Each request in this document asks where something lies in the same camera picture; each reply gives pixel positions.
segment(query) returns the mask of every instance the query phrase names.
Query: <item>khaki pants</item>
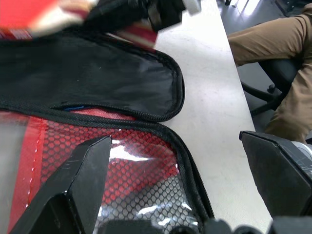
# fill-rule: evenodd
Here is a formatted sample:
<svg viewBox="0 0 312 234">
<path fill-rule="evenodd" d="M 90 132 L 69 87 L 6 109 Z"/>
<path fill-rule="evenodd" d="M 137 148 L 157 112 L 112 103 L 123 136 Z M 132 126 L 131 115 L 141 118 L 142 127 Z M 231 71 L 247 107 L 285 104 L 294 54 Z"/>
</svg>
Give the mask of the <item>khaki pants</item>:
<svg viewBox="0 0 312 234">
<path fill-rule="evenodd" d="M 302 56 L 303 68 L 277 108 L 266 133 L 305 142 L 312 130 L 312 44 L 307 15 L 277 19 L 229 35 L 237 66 L 267 59 Z"/>
</svg>

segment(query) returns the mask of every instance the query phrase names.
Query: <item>person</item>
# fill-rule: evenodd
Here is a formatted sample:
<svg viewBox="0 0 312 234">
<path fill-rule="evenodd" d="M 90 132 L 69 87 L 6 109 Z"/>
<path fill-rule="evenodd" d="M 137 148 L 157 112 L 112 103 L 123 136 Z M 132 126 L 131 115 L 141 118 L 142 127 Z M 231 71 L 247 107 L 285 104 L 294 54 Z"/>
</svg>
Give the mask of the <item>person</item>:
<svg viewBox="0 0 312 234">
<path fill-rule="evenodd" d="M 276 19 L 228 36 L 237 66 L 268 59 L 302 57 L 291 89 L 266 133 L 305 143 L 312 130 L 312 3 L 302 15 Z"/>
</svg>

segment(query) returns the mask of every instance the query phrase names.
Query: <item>chair wheel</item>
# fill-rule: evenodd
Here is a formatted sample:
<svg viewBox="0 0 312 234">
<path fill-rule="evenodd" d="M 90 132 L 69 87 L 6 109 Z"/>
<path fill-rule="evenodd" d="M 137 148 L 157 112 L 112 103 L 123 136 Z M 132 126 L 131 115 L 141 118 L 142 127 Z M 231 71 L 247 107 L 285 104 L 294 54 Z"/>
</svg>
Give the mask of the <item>chair wheel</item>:
<svg viewBox="0 0 312 234">
<path fill-rule="evenodd" d="M 269 88 L 268 88 L 268 92 L 269 92 L 270 94 L 273 94 L 273 93 L 275 92 L 275 90 L 276 90 L 276 87 L 275 87 L 274 84 L 271 84 L 271 85 L 269 86 Z"/>
</svg>

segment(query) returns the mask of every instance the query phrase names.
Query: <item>gray floor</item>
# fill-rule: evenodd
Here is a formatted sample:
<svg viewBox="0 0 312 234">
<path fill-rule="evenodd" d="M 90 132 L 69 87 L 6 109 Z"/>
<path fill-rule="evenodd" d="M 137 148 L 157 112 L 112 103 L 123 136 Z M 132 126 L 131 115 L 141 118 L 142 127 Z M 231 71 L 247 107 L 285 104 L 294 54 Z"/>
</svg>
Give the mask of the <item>gray floor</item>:
<svg viewBox="0 0 312 234">
<path fill-rule="evenodd" d="M 217 0 L 223 25 L 227 34 L 241 31 L 259 23 L 284 17 L 274 0 L 232 0 L 230 6 L 224 5 L 225 0 Z M 240 79 L 248 85 L 266 91 L 271 80 L 258 63 L 247 64 L 238 68 Z M 265 102 L 245 93 L 250 109 Z M 253 118 L 255 129 L 263 132 L 269 123 L 273 111 L 267 111 Z"/>
</svg>

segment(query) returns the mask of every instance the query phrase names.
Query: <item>brown trousers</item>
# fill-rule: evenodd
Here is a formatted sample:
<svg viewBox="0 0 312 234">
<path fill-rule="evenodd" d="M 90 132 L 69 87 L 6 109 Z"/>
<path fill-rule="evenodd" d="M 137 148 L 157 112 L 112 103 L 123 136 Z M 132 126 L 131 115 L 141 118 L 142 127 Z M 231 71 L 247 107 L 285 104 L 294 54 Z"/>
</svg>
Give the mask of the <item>brown trousers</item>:
<svg viewBox="0 0 312 234">
<path fill-rule="evenodd" d="M 311 12 L 308 9 L 307 14 L 273 20 L 229 35 L 237 66 L 303 56 L 303 68 L 266 129 L 266 133 L 299 142 L 305 142 L 312 130 Z"/>
</svg>

